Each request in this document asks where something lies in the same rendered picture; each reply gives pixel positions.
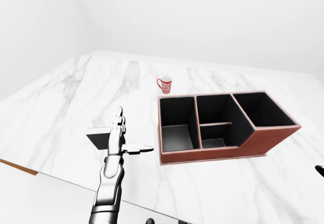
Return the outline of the red patterned mug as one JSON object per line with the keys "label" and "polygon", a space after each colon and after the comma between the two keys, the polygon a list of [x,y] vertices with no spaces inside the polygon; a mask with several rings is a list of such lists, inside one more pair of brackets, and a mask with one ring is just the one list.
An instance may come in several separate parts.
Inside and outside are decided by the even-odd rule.
{"label": "red patterned mug", "polygon": [[163,94],[169,94],[171,92],[172,78],[170,76],[166,75],[158,78],[156,83]]}

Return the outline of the red-brown desk caddy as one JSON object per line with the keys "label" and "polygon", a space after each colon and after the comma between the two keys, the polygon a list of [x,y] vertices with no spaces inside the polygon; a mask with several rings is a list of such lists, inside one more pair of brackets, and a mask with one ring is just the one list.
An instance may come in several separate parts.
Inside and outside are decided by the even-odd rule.
{"label": "red-brown desk caddy", "polygon": [[267,92],[160,96],[160,163],[265,156],[300,129]]}

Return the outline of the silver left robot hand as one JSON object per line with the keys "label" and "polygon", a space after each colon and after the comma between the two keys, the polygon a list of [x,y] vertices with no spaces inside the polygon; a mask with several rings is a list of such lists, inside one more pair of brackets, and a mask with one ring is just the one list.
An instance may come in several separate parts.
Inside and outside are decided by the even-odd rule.
{"label": "silver left robot hand", "polygon": [[123,114],[123,108],[119,106],[109,135],[107,147],[108,155],[122,156],[124,153],[137,155],[154,150],[154,148],[149,145],[126,144],[125,133],[126,118]]}

